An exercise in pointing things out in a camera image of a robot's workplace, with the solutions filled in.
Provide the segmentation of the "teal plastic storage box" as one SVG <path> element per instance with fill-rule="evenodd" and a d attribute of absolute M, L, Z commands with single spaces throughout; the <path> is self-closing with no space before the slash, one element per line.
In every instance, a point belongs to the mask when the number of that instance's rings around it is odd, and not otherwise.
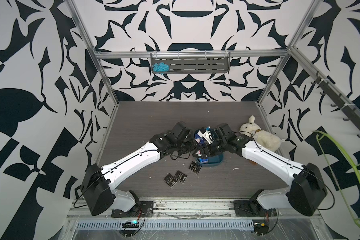
<path fill-rule="evenodd" d="M 212 136 L 214 138 L 214 142 L 209 144 L 204 139 L 204 144 L 199 145 L 195 141 L 195 149 L 193 150 L 192 156 L 196 158 L 197 162 L 200 165 L 208 165 L 208 166 L 216 166 L 219 165 L 223 161 L 223 152 L 221 151 L 219 147 L 219 138 L 214 130 L 211 130 L 209 127 L 201 128 L 195 130 L 195 134 L 198 134 L 200 137 L 203 137 L 203 133 L 205 131 L 210 131 L 212 133 Z"/>

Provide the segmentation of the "blue barcode tissue pack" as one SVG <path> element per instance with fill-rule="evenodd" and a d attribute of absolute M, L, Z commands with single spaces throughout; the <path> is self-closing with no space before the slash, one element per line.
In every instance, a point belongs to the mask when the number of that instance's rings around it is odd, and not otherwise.
<path fill-rule="evenodd" d="M 203 138 L 203 137 L 200 137 L 198 134 L 195 134 L 195 141 L 196 141 L 199 145 L 204 144 L 204 138 Z"/>

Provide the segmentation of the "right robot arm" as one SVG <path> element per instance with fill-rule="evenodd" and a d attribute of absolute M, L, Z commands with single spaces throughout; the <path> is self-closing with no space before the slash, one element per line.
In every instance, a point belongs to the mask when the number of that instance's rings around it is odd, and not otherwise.
<path fill-rule="evenodd" d="M 319 168 L 291 161 L 266 148 L 259 130 L 234 132 L 228 124 L 215 129 L 201 128 L 194 133 L 198 159 L 209 159 L 230 152 L 250 160 L 280 178 L 287 187 L 276 190 L 258 190 L 249 200 L 250 212 L 272 209 L 294 209 L 311 217 L 327 196 L 327 186 Z"/>

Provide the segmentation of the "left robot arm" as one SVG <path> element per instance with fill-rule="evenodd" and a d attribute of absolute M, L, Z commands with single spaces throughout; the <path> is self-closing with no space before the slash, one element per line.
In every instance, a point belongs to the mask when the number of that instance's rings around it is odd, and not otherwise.
<path fill-rule="evenodd" d="M 93 164 L 86 169 L 80 187 L 92 216 L 98 216 L 111 209 L 124 213 L 136 212 L 140 200 L 133 191 L 118 190 L 118 186 L 142 168 L 156 163 L 166 156 L 175 160 L 195 149 L 194 134 L 184 122 L 175 124 L 172 130 L 154 135 L 142 147 L 102 167 Z"/>

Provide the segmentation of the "black round plug box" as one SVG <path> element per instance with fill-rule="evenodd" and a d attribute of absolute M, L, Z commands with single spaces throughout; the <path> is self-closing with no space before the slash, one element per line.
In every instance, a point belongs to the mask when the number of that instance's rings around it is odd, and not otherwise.
<path fill-rule="evenodd" d="M 254 232 L 257 236 L 266 235 L 269 231 L 269 226 L 265 223 L 254 223 Z"/>

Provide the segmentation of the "small black electronics box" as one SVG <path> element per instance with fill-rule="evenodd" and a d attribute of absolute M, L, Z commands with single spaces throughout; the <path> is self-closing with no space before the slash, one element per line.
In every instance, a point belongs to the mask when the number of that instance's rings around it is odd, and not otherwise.
<path fill-rule="evenodd" d="M 140 227 L 140 223 L 137 220 L 126 221 L 122 223 L 122 229 L 138 229 Z"/>

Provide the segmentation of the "white plush toy dog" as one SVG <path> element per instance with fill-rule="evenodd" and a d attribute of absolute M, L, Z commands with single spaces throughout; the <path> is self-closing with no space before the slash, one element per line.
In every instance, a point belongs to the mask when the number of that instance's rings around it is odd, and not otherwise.
<path fill-rule="evenodd" d="M 282 140 L 278 136 L 262 130 L 255 123 L 255 119 L 255 116 L 250 116 L 248 122 L 240 127 L 240 134 L 246 135 L 250 140 L 255 140 L 259 146 L 267 149 L 268 152 L 275 153 L 280 148 Z"/>

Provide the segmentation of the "cyan crumpled item in rack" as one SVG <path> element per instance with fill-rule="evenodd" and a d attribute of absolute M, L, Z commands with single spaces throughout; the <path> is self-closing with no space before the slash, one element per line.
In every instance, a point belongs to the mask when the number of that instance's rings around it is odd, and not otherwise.
<path fill-rule="evenodd" d="M 155 74 L 163 74 L 163 73 L 166 73 L 170 70 L 170 66 L 163 63 L 163 62 L 160 62 L 160 63 L 154 63 L 152 65 L 152 71 L 155 73 Z"/>

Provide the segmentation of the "green hoop tube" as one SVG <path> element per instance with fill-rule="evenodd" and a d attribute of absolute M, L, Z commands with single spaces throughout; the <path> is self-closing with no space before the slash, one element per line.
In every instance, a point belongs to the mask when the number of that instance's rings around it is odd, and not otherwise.
<path fill-rule="evenodd" d="M 355 218 L 355 216 L 351 213 L 351 206 L 350 206 L 349 203 L 347 202 L 346 197 L 345 197 L 345 195 L 343 194 L 342 189 L 340 188 L 339 181 L 338 181 L 338 179 L 337 179 L 337 177 L 336 177 L 336 175 L 335 175 L 335 173 L 334 173 L 331 165 L 329 164 L 327 155 L 326 155 L 326 153 L 325 153 L 325 151 L 324 151 L 324 149 L 323 149 L 320 141 L 321 141 L 323 138 L 327 138 L 327 139 L 329 139 L 329 140 L 337 147 L 337 149 L 340 151 L 340 153 L 343 155 L 343 157 L 347 160 L 347 162 L 348 162 L 348 164 L 350 165 L 351 169 L 354 171 L 354 174 L 355 174 L 356 179 L 357 179 L 357 181 L 358 181 L 358 185 L 359 185 L 359 187 L 360 187 L 360 172 L 359 172 L 359 170 L 357 169 L 357 165 L 354 163 L 354 161 L 352 160 L 352 158 L 350 157 L 350 155 L 347 153 L 347 151 L 346 151 L 332 136 L 330 136 L 328 133 L 325 133 L 325 132 L 323 132 L 323 131 L 318 131 L 318 130 L 313 131 L 313 133 L 317 134 L 317 135 L 316 135 L 316 141 L 317 141 L 317 143 L 318 143 L 318 145 L 319 145 L 319 148 L 320 148 L 322 154 L 323 154 L 324 157 L 325 157 L 325 160 L 326 160 L 326 162 L 327 162 L 327 165 L 328 165 L 328 167 L 330 168 L 331 174 L 332 174 L 332 176 L 333 176 L 333 178 L 334 178 L 334 180 L 335 180 L 335 184 L 336 184 L 336 186 L 338 187 L 338 189 L 339 189 L 339 191 L 340 191 L 340 193 L 341 193 L 341 196 L 342 196 L 342 198 L 343 198 L 343 201 L 344 201 L 345 204 L 346 204 L 346 207 L 347 207 L 347 209 L 348 209 L 348 211 L 349 211 L 349 213 L 350 213 L 350 215 L 351 215 L 351 218 L 352 218 L 354 224 L 355 224 L 358 228 L 360 228 L 360 218 Z"/>

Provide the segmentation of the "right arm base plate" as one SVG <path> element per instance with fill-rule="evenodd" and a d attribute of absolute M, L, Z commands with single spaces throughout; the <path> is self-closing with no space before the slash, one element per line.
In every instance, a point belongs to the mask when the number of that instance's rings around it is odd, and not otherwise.
<path fill-rule="evenodd" d="M 237 217 L 277 217 L 277 209 L 265 210 L 255 201 L 235 200 L 233 207 Z"/>

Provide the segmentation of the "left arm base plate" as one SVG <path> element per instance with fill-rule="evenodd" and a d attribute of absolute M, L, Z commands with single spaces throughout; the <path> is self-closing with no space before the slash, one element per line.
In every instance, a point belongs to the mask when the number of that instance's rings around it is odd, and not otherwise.
<path fill-rule="evenodd" d="M 123 212 L 121 210 L 112 210 L 112 218 L 137 218 L 150 217 L 153 214 L 154 202 L 141 201 L 135 204 L 129 211 Z"/>

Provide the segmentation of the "grey slotted wall rack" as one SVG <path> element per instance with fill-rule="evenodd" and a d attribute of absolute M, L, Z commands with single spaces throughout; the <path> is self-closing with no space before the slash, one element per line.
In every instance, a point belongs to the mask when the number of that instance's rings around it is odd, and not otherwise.
<path fill-rule="evenodd" d="M 172 54 L 151 53 L 151 71 L 154 63 L 163 62 L 170 70 L 163 74 L 220 74 L 230 70 L 231 54 L 175 52 Z"/>

